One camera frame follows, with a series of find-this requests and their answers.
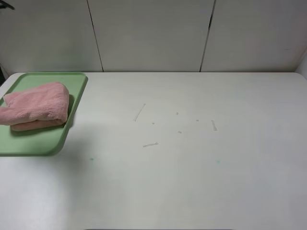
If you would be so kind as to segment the pink towel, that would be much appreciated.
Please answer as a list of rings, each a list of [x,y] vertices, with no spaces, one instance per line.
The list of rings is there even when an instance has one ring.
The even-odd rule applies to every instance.
[[[69,91],[60,82],[51,82],[3,97],[0,124],[13,131],[60,126],[68,119]]]

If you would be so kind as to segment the green plastic tray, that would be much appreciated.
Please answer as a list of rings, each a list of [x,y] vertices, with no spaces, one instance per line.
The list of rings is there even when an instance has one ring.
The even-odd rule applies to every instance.
[[[1,86],[1,96],[11,92],[31,89],[49,82],[58,81],[65,85],[70,93],[68,121],[54,126],[29,131],[13,131],[9,126],[0,126],[0,155],[48,156],[60,151],[87,84],[88,78],[82,72],[36,72],[24,73],[10,82],[7,79]]]

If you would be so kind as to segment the white thread on table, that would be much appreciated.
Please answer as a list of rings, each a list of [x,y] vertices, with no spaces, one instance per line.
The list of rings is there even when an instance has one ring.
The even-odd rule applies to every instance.
[[[133,119],[134,122],[137,121],[137,118],[139,117],[140,113],[142,112],[143,108],[146,106],[146,104],[144,103],[142,105],[142,107],[139,109],[138,113],[136,114],[135,118]]]

